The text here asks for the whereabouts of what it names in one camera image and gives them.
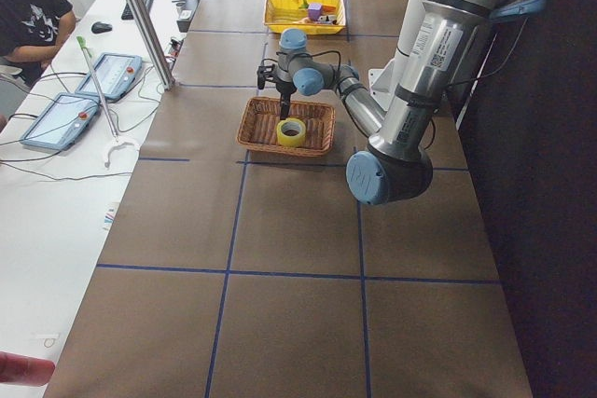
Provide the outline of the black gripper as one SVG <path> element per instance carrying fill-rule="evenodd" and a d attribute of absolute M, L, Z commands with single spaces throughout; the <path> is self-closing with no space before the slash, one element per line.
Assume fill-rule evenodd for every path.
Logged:
<path fill-rule="evenodd" d="M 294 94 L 294 83 L 292 81 L 278 81 L 275 83 L 276 90 L 280 93 L 280 119 L 286 119 L 290 114 L 291 96 Z"/>

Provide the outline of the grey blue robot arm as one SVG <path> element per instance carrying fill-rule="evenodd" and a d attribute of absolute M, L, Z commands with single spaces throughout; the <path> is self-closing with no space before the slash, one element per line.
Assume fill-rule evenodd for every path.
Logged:
<path fill-rule="evenodd" d="M 337 93 L 356 127 L 367 137 L 365 150 L 353 154 L 346 180 L 360 202 L 377 205 L 421 195 L 433 178 L 421 140 L 444 90 L 468 83 L 463 71 L 473 61 L 472 46 L 484 27 L 542 10 L 547 0 L 409 0 L 396 53 L 384 69 L 389 77 L 387 106 L 380 105 L 351 66 L 316 62 L 307 36 L 296 27 L 280 37 L 279 59 L 258 72 L 271 81 L 287 114 L 293 93 Z"/>

